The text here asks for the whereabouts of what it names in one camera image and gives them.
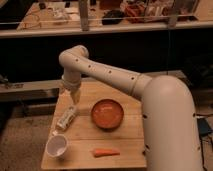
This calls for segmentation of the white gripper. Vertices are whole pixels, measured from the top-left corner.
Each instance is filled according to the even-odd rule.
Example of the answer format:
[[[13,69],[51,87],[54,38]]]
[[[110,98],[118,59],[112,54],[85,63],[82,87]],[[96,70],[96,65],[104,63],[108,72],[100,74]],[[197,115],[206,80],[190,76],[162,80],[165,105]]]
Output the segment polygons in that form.
[[[71,95],[73,103],[78,104],[80,101],[80,95],[81,95],[80,90],[78,90],[81,86],[81,78],[78,77],[77,79],[72,78],[71,80],[69,80],[65,76],[62,76],[61,82],[64,88],[71,92],[70,95]]]

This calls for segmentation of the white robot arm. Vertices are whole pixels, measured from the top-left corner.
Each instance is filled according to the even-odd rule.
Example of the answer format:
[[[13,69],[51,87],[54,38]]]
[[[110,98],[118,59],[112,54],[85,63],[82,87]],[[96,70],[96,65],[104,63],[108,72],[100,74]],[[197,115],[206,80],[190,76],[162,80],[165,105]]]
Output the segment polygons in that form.
[[[59,55],[64,87],[76,92],[88,75],[142,102],[147,171],[204,171],[193,97],[180,79],[105,65],[82,45]]]

